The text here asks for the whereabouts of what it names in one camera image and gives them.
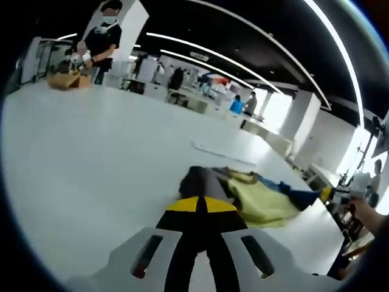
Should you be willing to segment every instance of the ceiling light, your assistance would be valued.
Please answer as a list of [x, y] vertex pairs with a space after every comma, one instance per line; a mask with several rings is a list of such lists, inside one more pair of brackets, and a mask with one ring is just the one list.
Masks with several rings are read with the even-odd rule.
[[223, 71], [223, 70], [221, 70], [221, 69], [219, 69], [219, 68], [213, 67], [213, 66], [211, 66], [211, 65], [209, 65], [209, 64], [207, 64], [207, 63], [204, 63], [204, 62], [202, 62], [202, 61], [199, 61], [199, 60], [196, 60], [196, 59], [193, 59], [193, 58], [184, 56], [184, 55], [180, 55], [180, 54], [177, 54], [177, 53], [173, 53], [173, 52], [170, 52], [170, 51], [168, 51], [168, 50], [160, 50], [160, 51], [161, 51], [162, 53], [165, 53], [165, 54], [170, 54], [170, 55], [172, 55], [172, 56], [176, 56], [176, 57], [179, 57], [179, 58], [183, 58], [183, 59], [192, 61], [192, 62], [194, 62], [194, 63], [197, 63], [197, 64], [200, 64], [200, 65], [202, 65], [202, 66], [208, 67], [208, 68], [210, 68], [210, 69], [212, 69], [212, 70], [214, 70], [214, 71], [218, 71], [218, 72], [220, 72], [220, 73], [223, 74], [223, 75], [226, 75], [226, 76], [228, 76], [228, 77], [230, 77], [230, 78], [232, 78], [232, 79], [235, 79], [237, 82], [243, 84], [244, 86], [247, 86], [247, 87], [250, 88], [250, 89], [254, 89], [254, 86], [252, 86], [252, 85], [248, 84], [247, 82], [245, 82], [245, 81], [239, 79], [238, 77], [235, 77], [235, 76], [233, 76], [233, 75], [227, 73], [226, 71]]
[[292, 55], [292, 53], [290, 53], [282, 44], [280, 44], [275, 38], [273, 38], [272, 36], [270, 36], [267, 32], [265, 32], [263, 29], [261, 29], [260, 27], [256, 26], [254, 23], [244, 19], [242, 16], [239, 16], [237, 15], [236, 13], [233, 13], [231, 12], [230, 10], [227, 10], [225, 8], [222, 8], [220, 6], [217, 6], [217, 5], [214, 5], [212, 3], [209, 3], [209, 2], [206, 2], [206, 1], [202, 1], [202, 0], [186, 0], [186, 1], [191, 1], [191, 2], [195, 2], [195, 3], [198, 3], [200, 5], [204, 5], [204, 6], [207, 6], [207, 7], [211, 7], [213, 9], [216, 9], [216, 10], [219, 10], [227, 15], [230, 15], [231, 17], [234, 17], [235, 19], [238, 19], [240, 21], [242, 21], [243, 23], [247, 24], [248, 26], [252, 27], [253, 29], [255, 29], [257, 32], [259, 32], [260, 34], [262, 34], [264, 37], [266, 37], [269, 41], [271, 41], [272, 43], [274, 43], [274, 45], [276, 45], [277, 47], [280, 48], [280, 50], [282, 50], [300, 69], [301, 71], [304, 72], [305, 76], [307, 76], [307, 78], [309, 79], [309, 81], [312, 82], [312, 84], [315, 86], [317, 92], [320, 94], [320, 96], [322, 97], [322, 99], [324, 100], [324, 102], [326, 103], [326, 106], [327, 106], [327, 109], [328, 110], [331, 110], [331, 105], [329, 104], [328, 102], [328, 99], [325, 97], [324, 95], [324, 92], [320, 89], [319, 85], [316, 83], [316, 81], [312, 78], [312, 76], [309, 75], [309, 72], [305, 69], [305, 67], [296, 59], [295, 56]]
[[181, 43], [181, 44], [187, 44], [188, 46], [195, 47], [195, 48], [200, 49], [200, 50], [204, 50], [204, 51], [206, 51], [206, 52], [208, 52], [210, 54], [218, 56], [219, 58], [225, 59], [226, 61], [228, 61], [228, 62], [230, 62], [230, 63], [240, 67], [241, 69], [243, 69], [243, 70], [247, 71], [248, 73], [251, 73], [252, 75], [254, 75], [256, 78], [262, 80], [263, 82], [265, 82], [266, 85], [269, 85], [276, 92], [278, 92], [280, 94], [283, 94], [282, 91], [280, 91], [277, 87], [275, 87], [273, 84], [271, 84], [265, 78], [263, 78], [262, 76], [260, 76], [257, 73], [255, 73], [253, 70], [250, 70], [249, 68], [243, 66], [242, 64], [239, 64], [238, 62], [236, 62], [236, 61], [234, 61], [234, 60], [232, 60], [230, 58], [227, 58], [226, 56], [223, 56], [222, 54], [219, 54], [219, 53], [217, 53], [217, 52], [215, 52], [213, 50], [207, 49], [206, 47], [199, 46], [198, 44], [190, 43], [189, 41], [180, 40], [178, 38], [172, 38], [171, 36], [159, 35], [158, 33], [151, 33], [151, 32], [148, 32], [146, 34], [148, 36], [151, 36], [151, 37], [164, 38], [166, 40], [176, 41], [176, 42]]
[[57, 41], [64, 40], [65, 38], [72, 38], [75, 37], [76, 35], [77, 35], [76, 33], [72, 33], [71, 35], [64, 35], [61, 36], [60, 38], [57, 38]]
[[340, 38], [339, 34], [337, 33], [335, 27], [330, 22], [328, 17], [324, 14], [324, 12], [320, 9], [320, 7], [313, 1], [313, 0], [303, 0], [309, 8], [313, 10], [313, 12], [320, 18], [322, 23], [327, 28], [328, 32], [331, 34], [332, 38], [334, 39], [336, 45], [339, 48], [340, 53], [342, 54], [342, 57], [346, 63], [347, 70], [350, 74], [351, 81], [353, 83], [355, 96], [357, 98], [357, 104], [358, 104], [358, 111], [359, 111], [359, 123], [362, 128], [365, 128], [365, 121], [364, 121], [364, 115], [363, 115], [363, 103], [362, 103], [362, 95], [360, 93], [360, 88], [358, 84], [357, 74], [355, 73], [353, 64], [351, 62], [350, 56], [348, 55], [348, 52], [346, 50], [345, 45], [343, 44], [342, 39]]

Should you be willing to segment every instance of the blue cloth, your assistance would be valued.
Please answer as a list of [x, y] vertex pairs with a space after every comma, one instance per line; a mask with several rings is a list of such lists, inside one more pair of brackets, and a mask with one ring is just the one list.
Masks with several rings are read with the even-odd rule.
[[275, 182], [266, 179], [257, 173], [255, 174], [255, 176], [259, 182], [263, 183], [270, 190], [274, 190], [276, 192], [283, 193], [284, 195], [288, 196], [292, 204], [301, 211], [312, 205], [322, 193], [321, 190], [317, 190], [315, 192], [292, 190], [292, 188], [283, 181], [279, 184], [276, 184]]
[[230, 111], [232, 111], [235, 114], [241, 114], [242, 109], [243, 109], [243, 103], [241, 103], [238, 100], [234, 100], [230, 107]]

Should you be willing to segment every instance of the black ceiling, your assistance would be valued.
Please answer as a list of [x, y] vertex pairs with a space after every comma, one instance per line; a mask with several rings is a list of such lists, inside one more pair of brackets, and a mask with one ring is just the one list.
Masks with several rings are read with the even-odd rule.
[[[310, 81], [292, 60], [243, 22], [216, 9], [189, 1], [140, 1], [150, 14], [150, 18], [139, 36], [138, 43], [149, 53], [156, 54], [159, 49], [166, 49], [188, 55], [189, 51], [197, 51], [182, 44], [145, 35], [146, 32], [160, 33], [215, 50], [270, 81], [291, 83], [314, 90]], [[371, 44], [360, 22], [352, 19], [339, 1], [315, 1], [345, 43], [356, 70], [365, 108], [384, 117], [389, 108], [387, 64], [382, 63], [377, 48]], [[82, 34], [93, 9], [99, 2], [99, 0], [68, 0], [67, 5], [62, 6], [51, 1], [41, 15], [38, 31], [43, 37], [53, 38], [73, 32]], [[356, 101], [349, 73], [335, 42], [303, 0], [207, 0], [207, 2], [230, 10], [264, 31], [272, 33], [277, 41], [314, 74], [314, 79], [327, 96], [339, 96]], [[385, 13], [385, 9], [389, 12], [388, 2], [385, 0], [356, 2], [385, 34], [386, 27], [389, 27], [388, 22], [386, 17], [382, 18], [379, 15]], [[239, 78], [254, 78], [246, 71], [218, 57], [209, 56], [209, 63], [220, 69]]]

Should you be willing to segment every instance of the black t-shirt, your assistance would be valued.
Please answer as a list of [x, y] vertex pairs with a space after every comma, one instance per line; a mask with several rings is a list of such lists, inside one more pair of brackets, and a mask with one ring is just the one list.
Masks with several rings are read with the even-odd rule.
[[[108, 27], [109, 24], [103, 23], [102, 27]], [[86, 47], [91, 51], [91, 55], [96, 56], [107, 51], [113, 44], [116, 45], [116, 49], [119, 48], [120, 37], [122, 36], [122, 29], [117, 24], [112, 26], [106, 33], [98, 33], [95, 28], [92, 29], [85, 38]], [[105, 66], [107, 62], [111, 62], [111, 59], [102, 60], [95, 63], [95, 66]]]

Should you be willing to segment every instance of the cardboard box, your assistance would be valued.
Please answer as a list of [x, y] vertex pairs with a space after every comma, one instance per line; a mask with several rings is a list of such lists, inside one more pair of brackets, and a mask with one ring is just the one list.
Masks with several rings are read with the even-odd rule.
[[49, 86], [59, 90], [92, 87], [92, 77], [80, 73], [64, 74], [58, 72], [54, 75], [48, 75], [46, 81]]

